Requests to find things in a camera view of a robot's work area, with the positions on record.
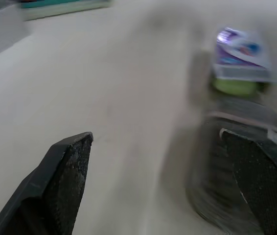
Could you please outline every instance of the white surface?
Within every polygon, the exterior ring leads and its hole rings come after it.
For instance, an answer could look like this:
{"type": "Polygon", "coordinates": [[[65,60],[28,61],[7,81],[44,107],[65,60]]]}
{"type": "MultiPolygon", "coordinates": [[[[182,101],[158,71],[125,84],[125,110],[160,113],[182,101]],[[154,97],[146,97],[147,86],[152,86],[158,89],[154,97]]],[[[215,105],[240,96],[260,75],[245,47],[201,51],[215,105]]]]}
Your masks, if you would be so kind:
{"type": "Polygon", "coordinates": [[[260,26],[277,64],[277,1],[160,1],[28,22],[0,54],[0,210],[53,143],[92,131],[73,234],[218,234],[184,197],[201,109],[188,66],[225,23],[260,26]]]}

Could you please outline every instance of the green container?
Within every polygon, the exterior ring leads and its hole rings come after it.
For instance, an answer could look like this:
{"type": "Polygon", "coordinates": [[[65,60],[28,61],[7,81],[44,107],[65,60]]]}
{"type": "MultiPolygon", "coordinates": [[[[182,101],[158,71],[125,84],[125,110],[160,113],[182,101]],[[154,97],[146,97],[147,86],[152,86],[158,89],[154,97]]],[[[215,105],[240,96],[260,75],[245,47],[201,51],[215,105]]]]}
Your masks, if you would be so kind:
{"type": "Polygon", "coordinates": [[[215,89],[235,96],[252,96],[258,90],[258,83],[239,80],[224,80],[215,78],[213,81],[215,89]]]}

